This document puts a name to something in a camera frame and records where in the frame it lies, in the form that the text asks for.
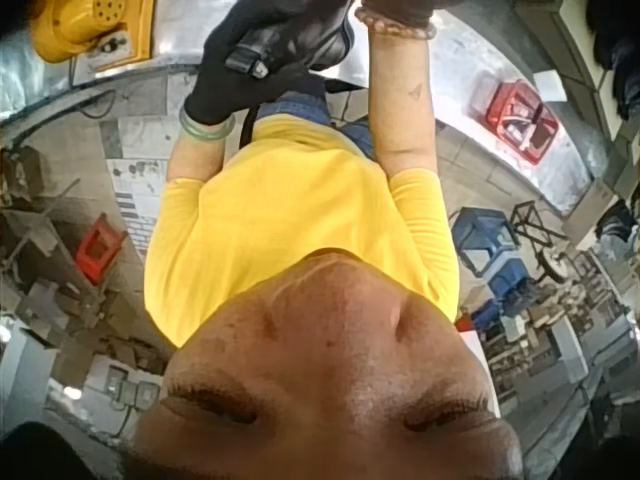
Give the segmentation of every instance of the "yellow object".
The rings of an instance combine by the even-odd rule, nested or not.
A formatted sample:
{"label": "yellow object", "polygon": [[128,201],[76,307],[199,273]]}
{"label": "yellow object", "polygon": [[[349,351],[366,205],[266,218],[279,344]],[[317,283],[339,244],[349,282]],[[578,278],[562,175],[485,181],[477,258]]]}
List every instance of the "yellow object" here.
{"label": "yellow object", "polygon": [[155,0],[126,0],[126,3],[127,8],[118,30],[128,33],[133,54],[125,59],[103,65],[98,68],[98,71],[151,58],[151,26]]}
{"label": "yellow object", "polygon": [[90,49],[118,26],[131,0],[41,0],[31,20],[34,48],[43,60],[58,63]]}
{"label": "yellow object", "polygon": [[440,182],[387,181],[334,130],[275,115],[206,184],[167,185],[145,269],[146,308],[178,347],[231,297],[322,248],[341,248],[453,322],[459,272]]}

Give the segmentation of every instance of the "gloved hand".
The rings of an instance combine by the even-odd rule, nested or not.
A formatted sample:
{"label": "gloved hand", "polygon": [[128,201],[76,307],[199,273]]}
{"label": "gloved hand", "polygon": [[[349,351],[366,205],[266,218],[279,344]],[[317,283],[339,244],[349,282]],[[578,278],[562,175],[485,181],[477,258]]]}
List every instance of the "gloved hand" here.
{"label": "gloved hand", "polygon": [[448,8],[464,0],[362,0],[373,13],[410,28],[426,30],[434,10]]}
{"label": "gloved hand", "polygon": [[198,78],[184,103],[186,114],[203,125],[217,125],[229,116],[275,100],[306,72],[302,63],[283,66],[258,80],[225,67],[236,44],[251,29],[290,19],[304,12],[300,0],[240,0],[204,44]]}

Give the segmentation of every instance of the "yellow shirt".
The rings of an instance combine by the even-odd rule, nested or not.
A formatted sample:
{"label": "yellow shirt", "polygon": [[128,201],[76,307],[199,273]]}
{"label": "yellow shirt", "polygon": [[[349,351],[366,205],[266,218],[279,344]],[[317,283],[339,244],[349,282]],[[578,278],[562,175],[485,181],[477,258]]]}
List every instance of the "yellow shirt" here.
{"label": "yellow shirt", "polygon": [[149,246],[145,303],[182,346],[231,297],[322,248],[341,248],[424,295],[452,321],[456,259],[440,182],[390,181],[342,134],[289,115],[217,176],[167,185]]}

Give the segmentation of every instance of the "beaded bracelet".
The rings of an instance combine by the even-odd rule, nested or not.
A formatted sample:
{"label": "beaded bracelet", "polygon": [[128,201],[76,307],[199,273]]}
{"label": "beaded bracelet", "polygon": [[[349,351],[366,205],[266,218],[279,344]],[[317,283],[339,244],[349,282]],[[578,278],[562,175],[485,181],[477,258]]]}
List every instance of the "beaded bracelet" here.
{"label": "beaded bracelet", "polygon": [[182,125],[182,129],[193,138],[202,142],[215,142],[217,140],[227,138],[236,126],[236,117],[232,114],[227,120],[225,120],[220,130],[215,132],[205,132],[196,122],[189,118],[187,112],[184,111],[184,107],[180,110],[178,118],[180,120],[180,125]]}
{"label": "beaded bracelet", "polygon": [[436,27],[432,22],[429,22],[429,26],[426,29],[411,28],[390,20],[366,7],[358,7],[356,9],[356,18],[364,23],[369,30],[382,35],[415,40],[432,40],[437,33]]}

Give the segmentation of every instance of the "jeans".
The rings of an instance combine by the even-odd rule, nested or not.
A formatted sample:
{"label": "jeans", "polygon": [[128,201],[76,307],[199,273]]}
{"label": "jeans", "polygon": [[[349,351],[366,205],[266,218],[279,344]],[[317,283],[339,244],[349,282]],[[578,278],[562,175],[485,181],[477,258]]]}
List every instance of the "jeans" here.
{"label": "jeans", "polygon": [[[302,92],[287,92],[273,103],[266,103],[260,107],[257,120],[286,113],[294,117],[302,118],[318,125],[332,127],[331,116],[327,107],[327,100],[318,95]],[[362,150],[365,157],[373,160],[373,139],[369,130],[369,120],[367,117],[356,120],[352,123],[337,128],[340,133],[357,145]]]}

